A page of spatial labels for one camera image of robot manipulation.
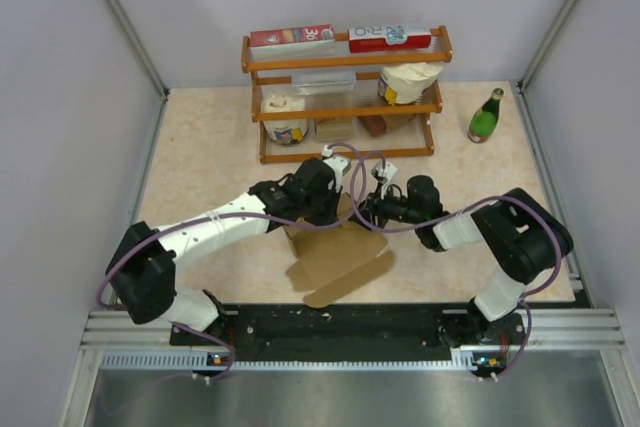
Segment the brown cardboard box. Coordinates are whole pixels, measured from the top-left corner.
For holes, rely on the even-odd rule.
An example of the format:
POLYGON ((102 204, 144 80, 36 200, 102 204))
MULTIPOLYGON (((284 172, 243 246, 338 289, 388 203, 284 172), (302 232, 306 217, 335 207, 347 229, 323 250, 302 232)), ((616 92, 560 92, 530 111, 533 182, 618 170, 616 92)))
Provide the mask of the brown cardboard box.
POLYGON ((287 270, 294 292, 314 309, 325 308, 389 273, 395 262, 383 234, 348 220, 351 198, 340 197, 341 225, 328 230, 285 228, 296 262, 287 270))

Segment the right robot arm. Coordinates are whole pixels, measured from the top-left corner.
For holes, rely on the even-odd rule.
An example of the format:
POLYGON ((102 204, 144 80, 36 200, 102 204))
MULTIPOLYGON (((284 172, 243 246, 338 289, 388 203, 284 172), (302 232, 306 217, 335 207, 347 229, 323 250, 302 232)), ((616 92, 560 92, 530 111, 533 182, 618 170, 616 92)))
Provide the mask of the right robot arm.
POLYGON ((420 243, 434 252, 476 243, 488 247, 498 264, 494 274, 469 301, 462 319, 443 320, 439 326, 443 343, 451 347, 496 338, 529 284, 574 249, 567 228, 524 189, 514 188, 476 210, 451 214, 426 175, 411 177, 406 191, 379 180, 350 220, 369 230, 390 221, 413 225, 420 243))

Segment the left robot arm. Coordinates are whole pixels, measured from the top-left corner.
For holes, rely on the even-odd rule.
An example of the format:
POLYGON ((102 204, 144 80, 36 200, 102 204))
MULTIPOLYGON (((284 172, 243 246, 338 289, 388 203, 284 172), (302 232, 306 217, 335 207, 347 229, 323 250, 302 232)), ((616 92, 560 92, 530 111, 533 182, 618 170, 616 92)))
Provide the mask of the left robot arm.
POLYGON ((337 154, 310 158, 282 179, 261 181, 192 219, 158 228, 144 221, 130 226, 105 272, 120 308, 136 325, 162 319, 189 327, 205 343, 220 341, 227 329, 220 303, 210 293, 179 285, 179 269, 298 220, 334 225, 350 164, 337 154))

